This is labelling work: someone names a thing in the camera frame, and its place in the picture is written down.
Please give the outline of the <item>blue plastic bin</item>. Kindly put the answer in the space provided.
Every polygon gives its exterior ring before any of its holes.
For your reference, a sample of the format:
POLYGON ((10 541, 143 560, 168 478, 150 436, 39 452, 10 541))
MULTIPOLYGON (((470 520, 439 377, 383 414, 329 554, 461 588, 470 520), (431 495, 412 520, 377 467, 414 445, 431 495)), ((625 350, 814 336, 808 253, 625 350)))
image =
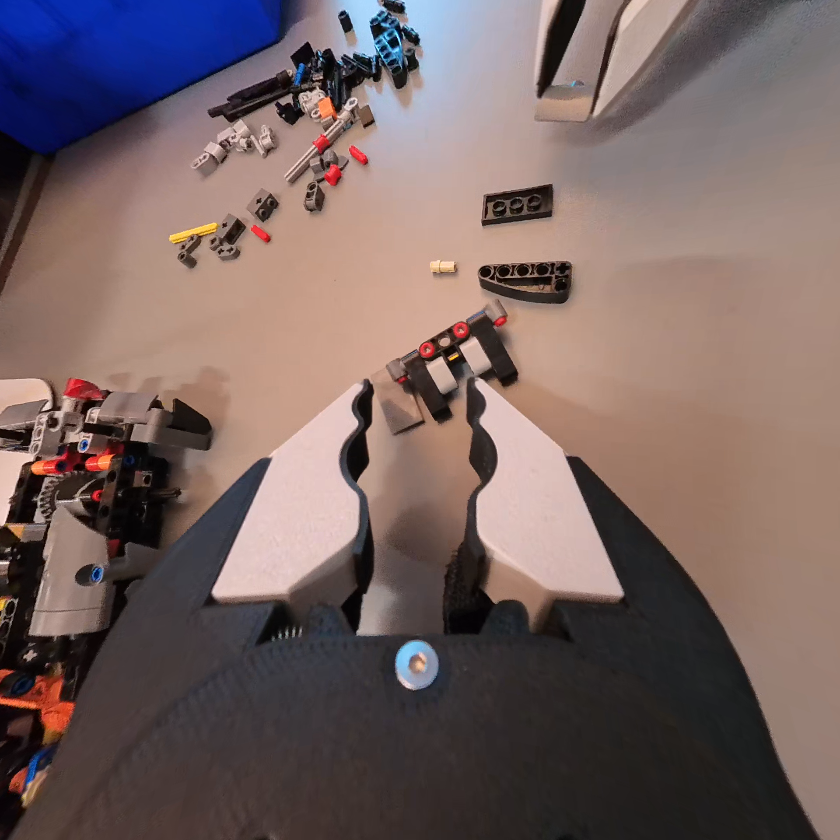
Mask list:
POLYGON ((2 133, 54 153, 273 45, 280 12, 280 1, 2 1, 2 133))

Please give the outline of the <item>black curved lego beam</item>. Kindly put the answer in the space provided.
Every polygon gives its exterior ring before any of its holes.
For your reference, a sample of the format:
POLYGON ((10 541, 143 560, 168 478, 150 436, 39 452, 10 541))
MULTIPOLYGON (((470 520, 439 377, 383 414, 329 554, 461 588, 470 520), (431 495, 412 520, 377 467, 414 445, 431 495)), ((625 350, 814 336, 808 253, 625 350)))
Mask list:
POLYGON ((559 306, 570 297, 573 265, 566 260, 486 264, 477 277, 480 287, 497 298, 559 306))

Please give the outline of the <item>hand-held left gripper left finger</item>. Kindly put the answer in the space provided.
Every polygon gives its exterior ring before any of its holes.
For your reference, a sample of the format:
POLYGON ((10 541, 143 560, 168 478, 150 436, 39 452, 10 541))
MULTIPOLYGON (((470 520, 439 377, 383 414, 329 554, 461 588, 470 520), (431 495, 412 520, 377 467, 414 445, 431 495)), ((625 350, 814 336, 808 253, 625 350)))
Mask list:
POLYGON ((369 463, 373 385, 353 384, 276 448, 212 589, 221 604, 280 602, 291 614, 361 612, 373 575, 369 463))

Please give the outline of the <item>cluster of black lego beams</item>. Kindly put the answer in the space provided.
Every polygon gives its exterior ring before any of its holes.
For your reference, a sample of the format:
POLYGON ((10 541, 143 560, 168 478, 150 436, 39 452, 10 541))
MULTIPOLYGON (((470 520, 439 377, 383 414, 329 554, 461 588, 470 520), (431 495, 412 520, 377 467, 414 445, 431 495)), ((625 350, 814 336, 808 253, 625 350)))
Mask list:
POLYGON ((402 90, 411 73, 419 68, 417 48, 421 38, 415 28, 403 21, 405 3, 380 1, 378 4, 369 22, 372 53, 354 51, 339 59, 342 79, 348 89, 364 81, 379 82, 389 77, 394 89, 402 90))

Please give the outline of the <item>small black lego assembly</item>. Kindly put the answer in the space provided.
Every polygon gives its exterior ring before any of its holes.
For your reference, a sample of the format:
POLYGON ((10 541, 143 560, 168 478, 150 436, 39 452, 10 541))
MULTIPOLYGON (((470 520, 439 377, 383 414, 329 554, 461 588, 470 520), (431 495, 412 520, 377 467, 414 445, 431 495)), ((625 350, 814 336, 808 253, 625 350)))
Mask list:
POLYGON ((499 335, 507 321, 501 301, 491 299, 373 373, 374 394, 391 435, 424 424, 426 414, 436 422, 448 419, 460 369, 475 377, 494 377, 503 385, 514 383, 518 368, 499 335))

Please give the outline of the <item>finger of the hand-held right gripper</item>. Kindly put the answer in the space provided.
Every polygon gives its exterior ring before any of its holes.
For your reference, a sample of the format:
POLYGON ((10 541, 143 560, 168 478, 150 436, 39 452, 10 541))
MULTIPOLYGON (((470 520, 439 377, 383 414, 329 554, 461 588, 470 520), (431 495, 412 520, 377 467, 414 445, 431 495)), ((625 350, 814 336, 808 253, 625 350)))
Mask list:
POLYGON ((582 123, 593 114, 612 50, 619 1, 542 1, 534 69, 537 122, 582 123))
POLYGON ((625 2, 607 40, 593 99, 593 119, 606 116, 641 80, 697 4, 698 1, 625 2))

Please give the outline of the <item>long grey lego axle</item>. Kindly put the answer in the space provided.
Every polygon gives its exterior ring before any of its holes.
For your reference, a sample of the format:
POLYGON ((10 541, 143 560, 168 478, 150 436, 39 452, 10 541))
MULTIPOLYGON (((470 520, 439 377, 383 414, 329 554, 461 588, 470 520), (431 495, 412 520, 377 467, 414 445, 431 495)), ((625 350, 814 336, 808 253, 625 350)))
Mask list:
POLYGON ((360 103, 356 97, 350 98, 346 101, 339 111, 338 117, 326 130, 321 133, 307 151, 295 162, 293 166, 284 174, 287 183, 294 183, 309 167, 310 161, 319 157, 327 149, 333 146, 334 142, 354 123, 360 118, 360 103))

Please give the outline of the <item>cluster of light grey connectors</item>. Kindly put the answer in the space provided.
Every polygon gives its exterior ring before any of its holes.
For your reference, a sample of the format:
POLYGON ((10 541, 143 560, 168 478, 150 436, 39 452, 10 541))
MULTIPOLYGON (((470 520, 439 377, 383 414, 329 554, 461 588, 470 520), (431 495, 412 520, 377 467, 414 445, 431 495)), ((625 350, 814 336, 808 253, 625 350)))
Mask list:
POLYGON ((206 144, 191 162, 191 170, 200 175, 210 175, 233 153, 256 152, 261 158, 266 158, 276 148, 277 137, 271 127, 263 124, 255 132, 240 119, 220 132, 215 141, 206 144))

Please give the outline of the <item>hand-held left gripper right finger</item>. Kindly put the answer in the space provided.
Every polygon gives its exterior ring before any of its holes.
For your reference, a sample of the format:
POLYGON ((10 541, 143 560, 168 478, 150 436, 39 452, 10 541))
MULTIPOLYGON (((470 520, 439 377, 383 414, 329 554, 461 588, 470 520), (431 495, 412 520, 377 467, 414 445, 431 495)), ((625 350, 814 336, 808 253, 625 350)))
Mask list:
POLYGON ((446 570, 446 628, 479 631, 492 609, 519 604, 541 631, 556 602, 625 596, 561 446, 484 380, 467 383, 469 464, 478 486, 446 570))

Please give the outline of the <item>cluster of dark grey connectors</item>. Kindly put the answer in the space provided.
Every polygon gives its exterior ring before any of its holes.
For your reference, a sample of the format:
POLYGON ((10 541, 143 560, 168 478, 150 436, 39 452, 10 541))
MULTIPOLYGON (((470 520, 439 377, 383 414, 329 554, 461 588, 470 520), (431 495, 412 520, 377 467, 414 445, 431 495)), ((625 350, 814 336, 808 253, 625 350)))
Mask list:
MULTIPOLYGON (((349 160, 350 158, 346 155, 328 150, 310 161, 308 172, 311 175, 311 180, 307 184, 302 201, 306 212, 310 214, 320 213, 324 208, 326 203, 324 186, 329 186, 323 180, 325 170, 330 165, 336 164, 341 168, 343 176, 349 160)), ((197 266, 196 252, 202 246, 202 243, 207 243, 207 248, 210 250, 211 255, 215 256, 220 262, 229 262, 238 259, 241 255, 240 239, 246 232, 250 232, 249 229, 254 224, 267 231, 264 223, 270 220, 278 207, 279 201, 277 197, 266 189, 260 189, 254 195, 246 210, 247 214, 251 217, 249 224, 239 216, 231 213, 227 214, 222 222, 217 223, 218 228, 215 234, 204 237, 191 237, 185 242, 175 245, 175 257, 178 263, 188 269, 195 268, 197 266)))

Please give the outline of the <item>pile of black lego pieces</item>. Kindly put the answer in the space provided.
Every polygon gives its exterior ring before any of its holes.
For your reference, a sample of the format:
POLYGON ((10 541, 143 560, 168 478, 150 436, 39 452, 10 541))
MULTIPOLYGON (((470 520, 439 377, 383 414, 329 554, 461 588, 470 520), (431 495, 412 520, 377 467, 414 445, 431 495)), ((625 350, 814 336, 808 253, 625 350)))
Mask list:
POLYGON ((291 56, 292 67, 251 86, 241 88, 208 109, 211 119, 234 123, 252 112, 279 104, 282 119, 292 124, 310 112, 320 114, 318 102, 329 99, 339 111, 351 93, 366 81, 379 81, 384 69, 378 55, 360 52, 335 55, 331 49, 315 50, 306 42, 291 56))

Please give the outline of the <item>white book stand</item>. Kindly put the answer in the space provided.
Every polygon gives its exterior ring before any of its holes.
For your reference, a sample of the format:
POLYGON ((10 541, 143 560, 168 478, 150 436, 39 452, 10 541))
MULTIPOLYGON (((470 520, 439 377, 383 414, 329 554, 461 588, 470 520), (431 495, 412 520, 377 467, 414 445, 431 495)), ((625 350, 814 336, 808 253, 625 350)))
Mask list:
MULTIPOLYGON (((42 407, 50 409, 54 403, 53 388, 41 379, 6 379, 1 380, 1 413, 8 407, 24 403, 43 403, 42 407)), ((15 448, 3 449, 1 452, 1 525, 7 520, 10 508, 10 498, 17 487, 20 470, 32 461, 28 452, 28 444, 22 451, 15 448)))

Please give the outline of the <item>partly built lego car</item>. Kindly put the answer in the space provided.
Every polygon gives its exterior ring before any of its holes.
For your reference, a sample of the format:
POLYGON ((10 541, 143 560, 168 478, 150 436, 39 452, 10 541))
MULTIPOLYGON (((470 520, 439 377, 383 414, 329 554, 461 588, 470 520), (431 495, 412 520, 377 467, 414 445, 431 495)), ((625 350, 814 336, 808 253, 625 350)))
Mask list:
POLYGON ((35 798, 94 658, 158 560, 165 449, 206 451, 213 426, 178 398, 69 378, 62 393, 2 403, 2 837, 35 798))

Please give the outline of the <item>black lego plate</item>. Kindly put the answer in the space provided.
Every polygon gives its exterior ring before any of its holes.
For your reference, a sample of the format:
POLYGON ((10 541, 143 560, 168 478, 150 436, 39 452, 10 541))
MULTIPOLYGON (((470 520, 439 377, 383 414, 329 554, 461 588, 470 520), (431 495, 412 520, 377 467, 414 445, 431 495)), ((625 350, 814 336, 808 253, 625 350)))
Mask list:
POLYGON ((553 215, 553 184, 536 185, 483 195, 482 227, 540 220, 553 215))

